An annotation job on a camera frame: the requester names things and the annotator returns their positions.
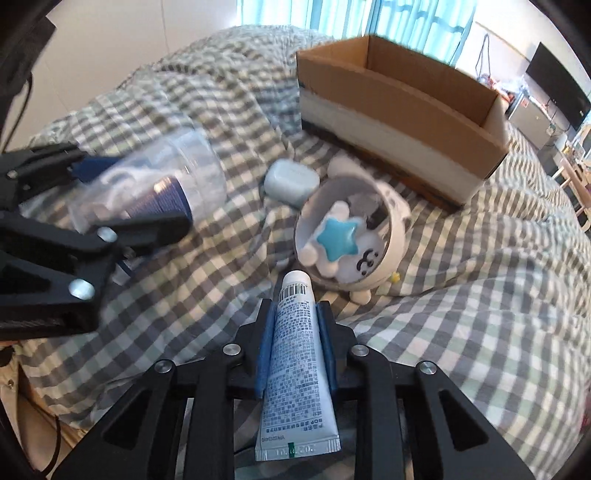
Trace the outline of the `clear cotton swab jar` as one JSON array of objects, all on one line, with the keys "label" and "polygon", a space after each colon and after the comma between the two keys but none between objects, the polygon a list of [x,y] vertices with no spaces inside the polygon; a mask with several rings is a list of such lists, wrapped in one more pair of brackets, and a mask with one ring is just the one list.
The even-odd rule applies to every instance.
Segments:
[{"label": "clear cotton swab jar", "polygon": [[80,232],[112,219],[169,212],[197,223],[226,201],[221,160],[201,128],[174,130],[120,159],[89,157],[74,176],[82,186],[68,212]]}]

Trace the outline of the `white printed cream tube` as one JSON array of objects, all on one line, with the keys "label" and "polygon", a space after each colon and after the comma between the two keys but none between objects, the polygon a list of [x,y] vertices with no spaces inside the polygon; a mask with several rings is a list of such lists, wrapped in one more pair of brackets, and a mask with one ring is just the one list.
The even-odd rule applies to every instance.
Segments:
[{"label": "white printed cream tube", "polygon": [[311,278],[304,271],[294,270],[283,277],[276,305],[256,461],[297,459],[339,450],[341,439]]}]

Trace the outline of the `white bunny figurine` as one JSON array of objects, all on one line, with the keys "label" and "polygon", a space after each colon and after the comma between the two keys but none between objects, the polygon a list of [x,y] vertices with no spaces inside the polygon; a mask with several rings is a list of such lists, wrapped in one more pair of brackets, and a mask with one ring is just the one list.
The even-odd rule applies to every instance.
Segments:
[{"label": "white bunny figurine", "polygon": [[358,305],[398,272],[411,224],[408,202],[345,155],[308,196],[294,229],[297,262],[322,288]]}]

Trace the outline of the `pale blue earbuds case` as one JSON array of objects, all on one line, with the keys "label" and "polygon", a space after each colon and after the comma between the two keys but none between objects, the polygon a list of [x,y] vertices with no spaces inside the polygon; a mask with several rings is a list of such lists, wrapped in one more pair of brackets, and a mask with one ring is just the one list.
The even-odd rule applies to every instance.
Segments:
[{"label": "pale blue earbuds case", "polygon": [[320,185],[315,170],[288,159],[279,159],[271,164],[263,181],[266,196],[280,203],[301,208]]}]

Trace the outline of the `grey checkered duvet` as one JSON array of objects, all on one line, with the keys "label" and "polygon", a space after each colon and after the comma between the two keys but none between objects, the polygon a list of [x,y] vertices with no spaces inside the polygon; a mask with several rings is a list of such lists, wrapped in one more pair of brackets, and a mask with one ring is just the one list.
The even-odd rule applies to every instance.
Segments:
[{"label": "grey checkered duvet", "polygon": [[[124,155],[178,128],[204,129],[228,199],[175,247],[114,287],[98,330],[31,340],[16,355],[35,399],[75,445],[155,361],[185,363],[256,318],[294,258],[297,214],[263,197],[270,164],[324,172],[338,148],[301,130],[296,54],[325,36],[296,27],[219,31],[145,65],[45,126],[41,146],[72,142]],[[590,393],[590,241],[566,193],[516,129],[497,171],[449,215],[407,188],[410,245],[397,283],[366,306],[318,291],[339,322],[391,360],[437,363],[549,479],[580,437]]]}]

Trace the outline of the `open cardboard box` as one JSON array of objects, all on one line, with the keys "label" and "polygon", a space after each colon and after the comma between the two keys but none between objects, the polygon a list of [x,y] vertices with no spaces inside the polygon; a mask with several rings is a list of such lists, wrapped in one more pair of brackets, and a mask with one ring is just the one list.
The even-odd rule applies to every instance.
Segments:
[{"label": "open cardboard box", "polygon": [[454,212],[508,153],[498,93],[369,35],[297,52],[301,127]]}]

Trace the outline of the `silver mini fridge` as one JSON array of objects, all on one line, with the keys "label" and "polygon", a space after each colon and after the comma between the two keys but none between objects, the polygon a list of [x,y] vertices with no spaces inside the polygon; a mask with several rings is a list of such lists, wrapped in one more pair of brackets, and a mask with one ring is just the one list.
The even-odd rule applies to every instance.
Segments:
[{"label": "silver mini fridge", "polygon": [[537,149],[543,148],[556,133],[556,127],[543,105],[520,93],[507,110],[509,122]]}]

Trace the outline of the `teal curtain middle panel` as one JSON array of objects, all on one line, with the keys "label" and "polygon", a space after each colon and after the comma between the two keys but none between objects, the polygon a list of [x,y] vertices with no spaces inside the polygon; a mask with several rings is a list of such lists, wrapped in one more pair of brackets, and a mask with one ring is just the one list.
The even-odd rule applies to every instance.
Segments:
[{"label": "teal curtain middle panel", "polygon": [[469,36],[474,0],[242,0],[242,25],[290,25],[335,39],[378,35],[454,66]]}]

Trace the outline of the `black wall television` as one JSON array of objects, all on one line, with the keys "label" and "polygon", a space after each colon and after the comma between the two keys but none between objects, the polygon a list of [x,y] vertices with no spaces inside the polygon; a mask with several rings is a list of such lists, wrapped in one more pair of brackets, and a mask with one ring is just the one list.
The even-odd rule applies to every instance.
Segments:
[{"label": "black wall television", "polygon": [[578,130],[590,112],[590,100],[543,43],[538,44],[526,74],[549,96],[570,126]]}]

